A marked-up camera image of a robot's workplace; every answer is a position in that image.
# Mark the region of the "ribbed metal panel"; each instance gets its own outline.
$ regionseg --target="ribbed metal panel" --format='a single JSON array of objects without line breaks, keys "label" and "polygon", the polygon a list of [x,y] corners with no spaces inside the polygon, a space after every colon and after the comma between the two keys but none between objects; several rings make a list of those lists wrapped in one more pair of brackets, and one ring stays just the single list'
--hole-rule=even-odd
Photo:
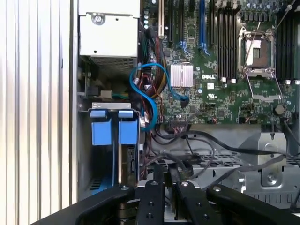
[{"label": "ribbed metal panel", "polygon": [[28,225],[76,201],[70,2],[0,0],[0,24],[0,224]]}]

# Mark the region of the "blue pcie slot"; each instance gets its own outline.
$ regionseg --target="blue pcie slot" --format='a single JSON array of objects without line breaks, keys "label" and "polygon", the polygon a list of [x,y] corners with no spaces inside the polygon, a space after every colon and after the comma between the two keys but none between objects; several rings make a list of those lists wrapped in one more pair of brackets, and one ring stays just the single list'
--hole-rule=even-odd
[{"label": "blue pcie slot", "polygon": [[205,27],[205,0],[200,0],[199,3],[199,40],[198,49],[203,50],[208,56],[210,54],[207,52],[206,44],[206,27]]}]

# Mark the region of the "white label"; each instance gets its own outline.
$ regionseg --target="white label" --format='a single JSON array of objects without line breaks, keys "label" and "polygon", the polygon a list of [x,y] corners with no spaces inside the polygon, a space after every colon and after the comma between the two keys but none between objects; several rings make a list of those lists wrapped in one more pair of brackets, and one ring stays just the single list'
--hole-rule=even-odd
[{"label": "white label", "polygon": [[215,84],[214,83],[207,83],[207,90],[214,90]]},{"label": "white label", "polygon": [[215,94],[208,94],[207,98],[218,98]]},{"label": "white label", "polygon": [[149,119],[148,119],[148,113],[145,112],[145,122],[149,123]]},{"label": "white label", "polygon": [[215,80],[216,79],[215,76],[212,74],[202,74],[201,78],[204,80]]}]

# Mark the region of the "black clamp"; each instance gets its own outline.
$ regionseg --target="black clamp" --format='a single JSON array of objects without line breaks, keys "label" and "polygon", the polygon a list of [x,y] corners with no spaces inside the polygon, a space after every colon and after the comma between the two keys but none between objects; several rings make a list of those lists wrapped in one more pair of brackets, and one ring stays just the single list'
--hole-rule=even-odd
[{"label": "black clamp", "polygon": [[222,225],[221,217],[214,211],[206,194],[190,181],[179,181],[174,186],[175,218],[190,218],[194,225]]}]

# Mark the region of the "screw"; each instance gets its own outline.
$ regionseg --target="screw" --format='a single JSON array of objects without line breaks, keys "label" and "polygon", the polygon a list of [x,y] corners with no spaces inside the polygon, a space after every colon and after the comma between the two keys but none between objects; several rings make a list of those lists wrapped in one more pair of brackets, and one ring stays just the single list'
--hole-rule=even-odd
[{"label": "screw", "polygon": [[212,189],[213,189],[214,191],[216,191],[216,192],[219,192],[219,191],[221,191],[221,188],[220,188],[220,187],[218,187],[218,186],[214,186]]},{"label": "screw", "polygon": [[100,15],[95,16],[95,22],[101,23],[102,22],[102,16],[100,16]]},{"label": "screw", "polygon": [[122,191],[127,191],[128,189],[129,189],[129,187],[126,187],[126,186],[121,187]]},{"label": "screw", "polygon": [[188,183],[186,181],[183,181],[183,182],[181,182],[181,185],[186,187],[188,185]]},{"label": "screw", "polygon": [[267,178],[268,178],[268,181],[269,181],[270,183],[273,183],[273,182],[276,181],[274,175],[272,175],[272,174],[269,174],[269,175],[267,176]]}]

